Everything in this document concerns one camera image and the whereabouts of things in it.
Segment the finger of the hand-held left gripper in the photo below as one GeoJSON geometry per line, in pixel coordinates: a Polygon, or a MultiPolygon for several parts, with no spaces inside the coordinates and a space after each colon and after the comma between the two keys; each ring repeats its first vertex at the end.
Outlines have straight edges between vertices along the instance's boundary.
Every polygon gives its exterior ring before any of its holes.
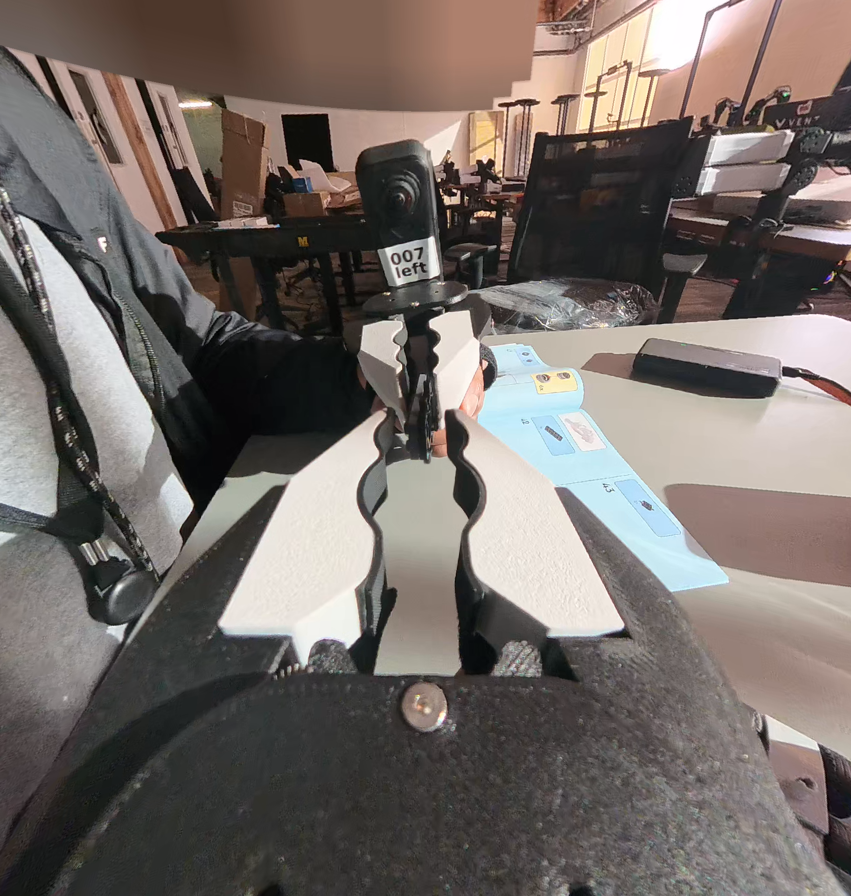
{"type": "Polygon", "coordinates": [[[357,360],[365,381],[382,405],[391,410],[400,427],[407,425],[407,374],[401,351],[407,343],[407,329],[401,319],[366,323],[360,334],[357,360]]]}
{"type": "Polygon", "coordinates": [[[479,342],[470,311],[453,311],[431,319],[432,369],[438,421],[447,411],[460,409],[476,371],[479,342]]]}

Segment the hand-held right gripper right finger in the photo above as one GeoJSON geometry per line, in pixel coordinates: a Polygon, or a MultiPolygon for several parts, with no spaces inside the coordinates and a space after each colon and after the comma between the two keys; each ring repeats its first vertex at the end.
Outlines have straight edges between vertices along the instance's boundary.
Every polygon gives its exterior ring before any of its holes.
{"type": "Polygon", "coordinates": [[[453,497],[466,516],[454,579],[461,658],[510,643],[545,653],[625,623],[549,478],[474,419],[445,415],[453,497]]]}

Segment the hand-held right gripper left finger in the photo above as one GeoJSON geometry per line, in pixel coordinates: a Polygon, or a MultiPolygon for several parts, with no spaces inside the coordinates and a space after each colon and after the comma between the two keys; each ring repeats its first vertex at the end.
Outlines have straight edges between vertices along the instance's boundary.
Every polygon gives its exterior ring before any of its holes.
{"type": "Polygon", "coordinates": [[[386,609],[384,539],[391,412],[381,409],[283,488],[219,620],[232,637],[286,637],[307,663],[319,642],[374,642],[386,609]]]}

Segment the light blue instruction booklet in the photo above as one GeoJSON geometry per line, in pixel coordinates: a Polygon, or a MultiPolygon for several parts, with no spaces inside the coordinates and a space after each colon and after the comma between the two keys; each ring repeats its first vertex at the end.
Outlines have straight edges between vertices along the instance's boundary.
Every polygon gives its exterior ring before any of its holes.
{"type": "Polygon", "coordinates": [[[577,502],[591,554],[643,566],[671,593],[723,586],[723,569],[634,470],[584,406],[581,374],[531,345],[492,348],[497,376],[479,424],[577,502]]]}

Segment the dark grey toy brick plate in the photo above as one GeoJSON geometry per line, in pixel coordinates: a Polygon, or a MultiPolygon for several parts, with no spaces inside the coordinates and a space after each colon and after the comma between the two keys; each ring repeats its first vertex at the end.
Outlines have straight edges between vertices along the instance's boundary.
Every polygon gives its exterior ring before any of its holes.
{"type": "Polygon", "coordinates": [[[433,374],[420,375],[413,391],[405,433],[411,459],[430,463],[434,450],[434,436],[439,428],[439,413],[433,374]]]}

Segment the red black toy brick truck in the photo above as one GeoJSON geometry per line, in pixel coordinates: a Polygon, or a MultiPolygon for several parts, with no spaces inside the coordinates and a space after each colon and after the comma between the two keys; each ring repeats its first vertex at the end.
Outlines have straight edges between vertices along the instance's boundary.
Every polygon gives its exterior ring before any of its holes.
{"type": "Polygon", "coordinates": [[[851,894],[851,761],[768,715],[749,711],[805,840],[851,894]]]}

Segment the grey desk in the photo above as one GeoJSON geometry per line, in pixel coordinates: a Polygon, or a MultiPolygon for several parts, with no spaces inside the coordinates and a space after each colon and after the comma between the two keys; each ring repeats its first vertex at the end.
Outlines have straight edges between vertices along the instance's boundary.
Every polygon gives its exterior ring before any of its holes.
{"type": "MultiPolygon", "coordinates": [[[[489,338],[577,368],[584,408],[729,584],[678,599],[741,698],[851,759],[851,409],[789,380],[767,400],[629,379],[647,338],[778,357],[851,389],[851,322],[824,315],[489,338]]],[[[185,543],[163,592],[272,487],[330,444],[249,442],[185,543]]],[[[398,462],[377,519],[398,604],[378,674],[460,668],[453,577],[465,521],[453,465],[398,462]]]]}

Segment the person's left hand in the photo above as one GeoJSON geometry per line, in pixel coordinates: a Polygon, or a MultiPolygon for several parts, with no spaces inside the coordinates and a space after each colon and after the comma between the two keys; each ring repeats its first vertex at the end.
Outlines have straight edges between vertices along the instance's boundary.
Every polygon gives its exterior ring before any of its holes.
{"type": "MultiPolygon", "coordinates": [[[[488,363],[486,360],[481,360],[479,362],[479,366],[476,369],[476,374],[473,376],[473,379],[467,388],[467,392],[465,393],[461,405],[459,407],[460,413],[470,417],[473,420],[477,420],[480,411],[483,409],[484,401],[485,401],[485,373],[487,371],[488,363]]],[[[447,456],[447,428],[439,428],[432,435],[432,447],[431,452],[433,457],[442,458],[447,456]]]]}

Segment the plastic wrapped black chair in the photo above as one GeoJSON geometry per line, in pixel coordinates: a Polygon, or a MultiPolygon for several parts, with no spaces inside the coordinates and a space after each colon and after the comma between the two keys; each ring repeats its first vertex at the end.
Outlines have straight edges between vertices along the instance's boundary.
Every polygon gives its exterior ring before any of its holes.
{"type": "Polygon", "coordinates": [[[659,301],[645,287],[620,281],[553,278],[479,291],[495,334],[611,329],[654,324],[659,301]]]}

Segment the brown cardboard box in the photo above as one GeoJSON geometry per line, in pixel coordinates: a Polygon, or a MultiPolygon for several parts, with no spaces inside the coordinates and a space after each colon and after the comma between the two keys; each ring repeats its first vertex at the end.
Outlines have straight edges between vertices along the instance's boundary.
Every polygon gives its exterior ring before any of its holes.
{"type": "Polygon", "coordinates": [[[271,140],[265,123],[234,111],[221,111],[222,219],[263,213],[271,140]]]}

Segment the black high-back office chair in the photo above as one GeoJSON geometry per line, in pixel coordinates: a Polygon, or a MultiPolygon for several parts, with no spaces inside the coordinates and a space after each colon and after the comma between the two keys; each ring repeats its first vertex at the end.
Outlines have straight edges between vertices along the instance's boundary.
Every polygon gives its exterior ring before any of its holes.
{"type": "Polygon", "coordinates": [[[617,281],[658,299],[662,252],[693,118],[655,126],[535,135],[508,284],[617,281]]]}

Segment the person's dark jacket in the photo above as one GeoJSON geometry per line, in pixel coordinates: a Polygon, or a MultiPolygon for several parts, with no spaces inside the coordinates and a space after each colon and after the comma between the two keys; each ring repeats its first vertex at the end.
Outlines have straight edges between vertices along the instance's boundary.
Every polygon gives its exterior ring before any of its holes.
{"type": "Polygon", "coordinates": [[[195,292],[139,224],[77,126],[0,47],[0,186],[64,258],[118,334],[199,510],[239,451],[213,387],[256,365],[261,331],[195,292]]]}

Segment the person's grey sweatshirt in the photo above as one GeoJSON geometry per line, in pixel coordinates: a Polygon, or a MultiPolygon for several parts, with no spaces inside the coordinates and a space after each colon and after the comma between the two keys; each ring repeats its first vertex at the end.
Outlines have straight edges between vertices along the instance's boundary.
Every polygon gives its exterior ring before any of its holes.
{"type": "MultiPolygon", "coordinates": [[[[157,570],[194,508],[111,324],[38,224],[20,217],[49,294],[106,486],[157,570]]],[[[0,503],[53,516],[58,456],[46,388],[0,307],[0,503]]],[[[0,532],[0,847],[120,647],[92,619],[72,554],[42,532],[0,532]]]]}

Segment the white cardboard box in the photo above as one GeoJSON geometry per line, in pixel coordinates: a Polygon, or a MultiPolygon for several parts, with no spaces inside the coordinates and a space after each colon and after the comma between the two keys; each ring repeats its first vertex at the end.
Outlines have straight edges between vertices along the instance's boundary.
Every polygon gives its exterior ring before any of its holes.
{"type": "Polygon", "coordinates": [[[716,133],[710,135],[700,166],[721,168],[781,161],[794,140],[795,132],[791,130],[716,133]]]}
{"type": "Polygon", "coordinates": [[[704,167],[698,175],[694,195],[769,193],[782,187],[790,170],[790,164],[783,162],[704,167]]]}

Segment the background wooden table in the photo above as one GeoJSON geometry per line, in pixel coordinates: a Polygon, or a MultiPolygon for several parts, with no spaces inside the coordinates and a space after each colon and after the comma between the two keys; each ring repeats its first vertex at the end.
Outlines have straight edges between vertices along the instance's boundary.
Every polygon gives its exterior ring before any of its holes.
{"type": "MultiPolygon", "coordinates": [[[[722,244],[727,223],[733,216],[673,204],[666,229],[676,235],[698,238],[711,245],[722,244]]],[[[763,236],[760,244],[774,252],[808,255],[834,262],[851,263],[851,228],[841,230],[811,225],[787,225],[777,235],[763,236]]]]}

